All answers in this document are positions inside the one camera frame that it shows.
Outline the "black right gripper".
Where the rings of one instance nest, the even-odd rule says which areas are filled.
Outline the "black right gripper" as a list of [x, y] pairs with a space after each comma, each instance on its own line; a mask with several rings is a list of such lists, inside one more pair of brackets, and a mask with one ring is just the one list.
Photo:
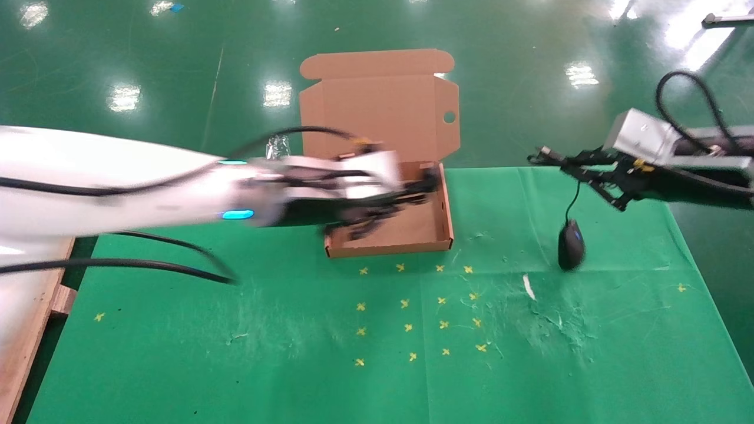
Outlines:
[[551, 148], [540, 147], [528, 156], [531, 165], [562, 167], [562, 172], [592, 188], [621, 212], [630, 202], [641, 200], [752, 210], [751, 179], [740, 171], [704, 168], [685, 171], [644, 161], [620, 161], [619, 169], [612, 171], [591, 167], [615, 161], [616, 155], [601, 148], [563, 156]]

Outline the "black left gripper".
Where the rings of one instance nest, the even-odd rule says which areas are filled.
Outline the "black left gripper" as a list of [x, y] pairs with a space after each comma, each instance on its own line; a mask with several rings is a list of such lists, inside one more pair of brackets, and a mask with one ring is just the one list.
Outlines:
[[375, 231], [382, 221], [397, 215], [408, 205], [423, 204], [441, 185], [441, 169], [425, 167], [418, 180], [404, 183], [404, 190], [365, 198], [348, 198], [335, 191], [302, 187], [277, 187], [281, 206], [277, 227], [350, 227], [348, 238], [360, 240]]

